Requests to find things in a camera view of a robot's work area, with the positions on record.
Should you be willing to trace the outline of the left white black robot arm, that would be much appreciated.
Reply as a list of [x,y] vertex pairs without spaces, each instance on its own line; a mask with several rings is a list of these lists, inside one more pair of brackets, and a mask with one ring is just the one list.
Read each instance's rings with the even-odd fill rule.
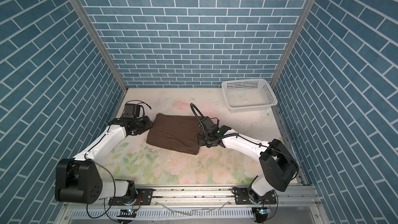
[[149,117],[115,118],[105,131],[87,148],[70,159],[62,159],[56,166],[55,200],[58,202],[92,204],[110,199],[114,205],[133,205],[138,192],[132,180],[101,178],[103,160],[127,136],[137,136],[150,130]]

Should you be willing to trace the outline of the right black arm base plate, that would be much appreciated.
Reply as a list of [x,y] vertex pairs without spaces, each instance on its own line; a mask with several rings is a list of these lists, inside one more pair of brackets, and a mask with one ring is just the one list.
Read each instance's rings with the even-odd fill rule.
[[276,204],[276,194],[273,190],[267,192],[264,196],[256,194],[251,187],[233,187],[232,194],[235,198],[235,204]]

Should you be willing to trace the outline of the brown trousers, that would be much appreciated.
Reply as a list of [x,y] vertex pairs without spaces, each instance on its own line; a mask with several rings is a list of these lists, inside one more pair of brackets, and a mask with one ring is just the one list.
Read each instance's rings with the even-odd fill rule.
[[197,155],[198,134],[202,132],[194,116],[173,116],[159,113],[150,129],[146,143],[172,151]]

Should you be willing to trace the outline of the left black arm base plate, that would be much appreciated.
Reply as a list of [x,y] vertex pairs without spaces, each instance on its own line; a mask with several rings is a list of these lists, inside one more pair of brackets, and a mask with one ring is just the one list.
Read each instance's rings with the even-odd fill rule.
[[123,196],[111,198],[108,201],[109,206],[146,206],[150,205],[153,196],[153,189],[139,188],[133,192],[132,196]]

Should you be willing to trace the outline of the white plastic laundry basket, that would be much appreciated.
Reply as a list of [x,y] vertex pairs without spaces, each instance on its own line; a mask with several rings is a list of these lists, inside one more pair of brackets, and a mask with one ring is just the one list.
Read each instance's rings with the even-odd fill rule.
[[262,78],[224,81],[221,87],[231,113],[262,111],[278,104],[273,89]]

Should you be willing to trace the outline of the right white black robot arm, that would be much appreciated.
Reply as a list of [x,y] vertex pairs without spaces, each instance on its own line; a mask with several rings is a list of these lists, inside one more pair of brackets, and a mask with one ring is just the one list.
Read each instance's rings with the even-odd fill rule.
[[220,128],[203,128],[198,140],[200,146],[237,150],[260,163],[262,173],[247,189],[247,197],[254,204],[261,203],[271,191],[286,191],[299,170],[286,146],[277,139],[271,142],[255,140],[223,125]]

